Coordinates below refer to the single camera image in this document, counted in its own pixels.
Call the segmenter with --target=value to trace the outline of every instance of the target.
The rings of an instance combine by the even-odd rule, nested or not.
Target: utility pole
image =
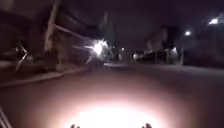
[[[50,18],[48,20],[48,26],[45,35],[45,42],[44,42],[44,50],[51,51],[52,48],[52,34],[54,33],[55,28],[55,20],[58,12],[59,5],[61,0],[53,0],[53,6],[50,14]]]

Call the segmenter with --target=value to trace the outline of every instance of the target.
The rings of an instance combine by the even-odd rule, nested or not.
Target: illuminated road surface
[[[107,65],[0,90],[14,128],[224,127],[224,72]]]

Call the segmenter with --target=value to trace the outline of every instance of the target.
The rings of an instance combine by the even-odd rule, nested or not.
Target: asphalt road
[[[14,128],[224,127],[224,71],[113,65],[0,90]]]

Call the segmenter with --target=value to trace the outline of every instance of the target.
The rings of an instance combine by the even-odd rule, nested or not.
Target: night sky
[[[33,18],[50,0],[0,0],[5,10]],[[107,12],[114,40],[121,47],[142,49],[144,38],[161,25],[203,26],[223,10],[222,0],[64,0],[64,5],[89,24]]]

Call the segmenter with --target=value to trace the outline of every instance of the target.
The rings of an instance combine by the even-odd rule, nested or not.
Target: street light
[[[191,34],[192,34],[191,31],[186,31],[184,35],[185,36],[190,36]]]
[[[216,24],[218,24],[219,23],[219,19],[218,18],[214,18],[214,19],[212,19],[208,24],[209,25],[216,25]]]

